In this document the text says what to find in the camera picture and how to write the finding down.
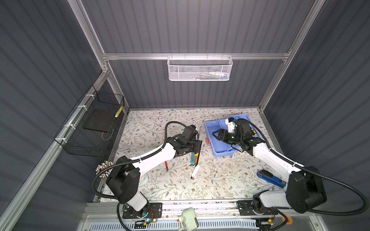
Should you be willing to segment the teal utility knife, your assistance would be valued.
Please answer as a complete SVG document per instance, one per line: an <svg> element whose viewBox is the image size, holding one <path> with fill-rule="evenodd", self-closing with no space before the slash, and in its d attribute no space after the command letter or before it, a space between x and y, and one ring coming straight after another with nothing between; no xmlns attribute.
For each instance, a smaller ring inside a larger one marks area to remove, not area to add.
<svg viewBox="0 0 370 231"><path fill-rule="evenodd" d="M196 154L194 152L191 153L191 159L190 159L190 164L195 165L196 162Z"/></svg>

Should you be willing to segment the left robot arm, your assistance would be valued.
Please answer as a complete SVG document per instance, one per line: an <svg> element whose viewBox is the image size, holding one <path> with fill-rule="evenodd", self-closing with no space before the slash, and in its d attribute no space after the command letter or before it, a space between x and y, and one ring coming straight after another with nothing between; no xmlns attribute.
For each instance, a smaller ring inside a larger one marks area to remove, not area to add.
<svg viewBox="0 0 370 231"><path fill-rule="evenodd" d="M115 164L104 163L98 167L92 191L101 198L116 199L120 204L130 206L139 217L145 217L150 203L138 189L141 177L166 161L185 154L198 154L201 144L196 126L170 121L165 125L164 143L161 146L141 156L131 159L121 157ZM106 178L106 185L113 195L103 194L96 189L99 177Z"/></svg>

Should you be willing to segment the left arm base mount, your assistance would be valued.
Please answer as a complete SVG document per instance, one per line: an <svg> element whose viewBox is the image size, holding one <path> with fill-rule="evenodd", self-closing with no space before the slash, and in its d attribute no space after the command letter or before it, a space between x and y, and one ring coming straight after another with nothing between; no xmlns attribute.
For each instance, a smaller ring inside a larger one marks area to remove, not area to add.
<svg viewBox="0 0 370 231"><path fill-rule="evenodd" d="M123 219L134 218L161 218L163 203L148 203L143 209L136 211L133 207L125 205L122 209Z"/></svg>

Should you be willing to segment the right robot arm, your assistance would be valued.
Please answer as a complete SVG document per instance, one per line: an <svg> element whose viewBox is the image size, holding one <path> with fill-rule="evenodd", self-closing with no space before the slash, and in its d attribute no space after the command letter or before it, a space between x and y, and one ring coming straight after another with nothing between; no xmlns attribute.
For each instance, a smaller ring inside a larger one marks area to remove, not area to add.
<svg viewBox="0 0 370 231"><path fill-rule="evenodd" d="M262 214L268 208L291 208L303 214L312 212L329 216L353 216L365 212L369 208L366 196L356 188L325 176L313 166L306 167L297 163L271 147L267 138L256 125L250 121L230 117L225 123L228 128L220 128L212 133L218 141L222 141L237 151L264 161L277 172L286 183L280 191L264 191L254 195L252 208L256 214ZM317 210L316 207L327 201L323 180L328 180L354 192L362 200L362 206L351 211L332 212Z"/></svg>

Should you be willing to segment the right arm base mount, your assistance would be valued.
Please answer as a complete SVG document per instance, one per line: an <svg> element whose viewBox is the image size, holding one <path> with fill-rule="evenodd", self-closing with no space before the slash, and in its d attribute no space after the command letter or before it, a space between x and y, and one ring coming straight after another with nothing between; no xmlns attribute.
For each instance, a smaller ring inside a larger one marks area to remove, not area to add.
<svg viewBox="0 0 370 231"><path fill-rule="evenodd" d="M265 208L260 205L259 202L254 200L239 200L236 202L237 209L241 216L252 216L252 215L272 215L278 214L277 210L274 208Z"/></svg>

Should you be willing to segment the white marker pen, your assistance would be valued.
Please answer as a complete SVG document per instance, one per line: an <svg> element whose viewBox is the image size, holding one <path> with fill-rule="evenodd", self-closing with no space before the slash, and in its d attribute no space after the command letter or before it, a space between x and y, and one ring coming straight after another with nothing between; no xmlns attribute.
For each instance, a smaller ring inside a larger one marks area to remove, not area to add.
<svg viewBox="0 0 370 231"><path fill-rule="evenodd" d="M191 174L191 177L190 177L192 180L195 178L195 176L196 176L196 174L198 173L199 169L200 169L200 165L196 165L196 167L195 167L195 169L193 170L193 172L192 172L192 174Z"/></svg>

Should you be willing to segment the white blue tool box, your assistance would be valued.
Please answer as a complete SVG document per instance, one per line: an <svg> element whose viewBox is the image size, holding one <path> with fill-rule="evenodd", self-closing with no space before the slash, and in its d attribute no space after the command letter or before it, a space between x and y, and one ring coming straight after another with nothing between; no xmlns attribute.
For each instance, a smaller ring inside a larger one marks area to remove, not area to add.
<svg viewBox="0 0 370 231"><path fill-rule="evenodd" d="M253 148L266 142L247 114L208 121L205 126L214 157L230 156L237 151L253 155Z"/></svg>

